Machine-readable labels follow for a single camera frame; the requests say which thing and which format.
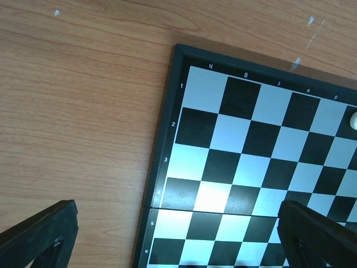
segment wood grain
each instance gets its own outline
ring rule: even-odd
[[[172,45],[286,70],[300,57],[295,72],[352,87],[356,14],[342,0],[0,0],[0,231],[75,199],[70,267],[128,267]]]

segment white square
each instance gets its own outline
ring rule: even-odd
[[[261,187],[269,162],[270,158],[267,157],[241,154],[233,184]]]
[[[334,199],[335,199],[334,195],[312,194],[310,201],[307,204],[307,207],[311,208],[317,213],[327,216]]]
[[[180,259],[180,265],[207,265],[214,241],[186,240]]]
[[[216,241],[243,241],[247,231],[250,216],[223,214],[216,236]]]
[[[297,163],[289,191],[312,193],[321,174],[322,166]]]
[[[335,137],[327,155],[325,166],[347,169],[356,147],[357,141]]]
[[[310,131],[335,136],[346,111],[346,106],[345,103],[334,100],[320,99]]]
[[[341,197],[355,197],[357,198],[357,171],[346,170],[345,176],[337,191],[337,195]]]
[[[279,224],[279,218],[277,218],[277,221],[275,222],[273,232],[270,235],[269,243],[277,243],[280,244],[280,237],[278,234],[278,224]]]
[[[191,66],[182,106],[219,113],[227,78],[226,74]]]
[[[357,201],[355,202],[355,205],[353,206],[347,221],[348,222],[357,222]]]
[[[210,148],[241,153],[250,120],[219,114]]]
[[[231,185],[201,181],[194,211],[224,213]]]
[[[259,266],[268,243],[243,242],[235,265]]]
[[[290,97],[290,90],[262,84],[252,120],[281,126]]]
[[[167,176],[178,179],[201,180],[208,150],[207,148],[175,143],[169,159]]]
[[[192,212],[159,209],[154,238],[186,239]]]
[[[273,158],[298,162],[308,131],[281,127],[273,151]]]
[[[261,188],[252,215],[278,217],[286,193],[285,190]]]

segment white chess piece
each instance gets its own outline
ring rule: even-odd
[[[355,112],[350,120],[350,126],[351,128],[353,128],[354,130],[357,130],[357,112]]]

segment chessboard border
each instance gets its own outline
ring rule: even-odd
[[[143,206],[134,245],[132,267],[144,267],[147,265],[148,256],[144,251],[148,240],[151,243],[153,235],[153,230],[149,226],[151,221],[150,212],[152,208],[160,208],[160,200],[163,195],[168,163],[170,162],[169,158],[190,66],[357,106],[357,91],[353,89],[184,44],[176,44],[171,54],[166,90],[149,165]]]

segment black square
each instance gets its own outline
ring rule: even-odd
[[[260,84],[228,77],[219,113],[252,119],[259,91]]]
[[[240,154],[210,149],[202,181],[232,184]]]
[[[297,201],[305,206],[307,206],[308,202],[310,201],[310,198],[311,198],[311,193],[294,192],[294,191],[288,191],[285,196],[285,200]]]
[[[268,244],[260,265],[280,266],[285,262],[286,256],[281,244]]]
[[[183,108],[176,143],[209,148],[217,116],[216,113]]]
[[[351,231],[357,233],[357,222],[347,222],[345,227]]]
[[[346,222],[357,198],[335,197],[327,217],[335,222]]]
[[[334,137],[310,132],[307,136],[299,162],[323,165],[329,154]]]
[[[315,188],[314,193],[335,195],[340,187],[341,181],[346,173],[345,169],[324,166]]]
[[[345,114],[341,120],[340,127],[337,130],[337,137],[349,138],[351,140],[357,141],[357,131],[351,128],[350,119],[352,115],[357,112],[356,107],[347,106]]]
[[[277,218],[252,216],[243,241],[267,243],[276,221]]]
[[[352,156],[348,169],[357,170],[357,149],[355,150],[355,153]]]
[[[200,182],[167,178],[161,208],[194,210]]]
[[[242,153],[271,157],[279,131],[279,126],[251,121]]]
[[[155,238],[149,264],[178,265],[184,244],[184,239]]]
[[[234,265],[241,242],[215,241],[208,265]]]
[[[263,188],[287,190],[294,175],[297,162],[270,159]]]
[[[224,213],[252,215],[260,188],[232,185]]]
[[[283,126],[309,131],[320,99],[292,93]]]
[[[222,214],[194,212],[186,239],[214,240],[217,236]]]

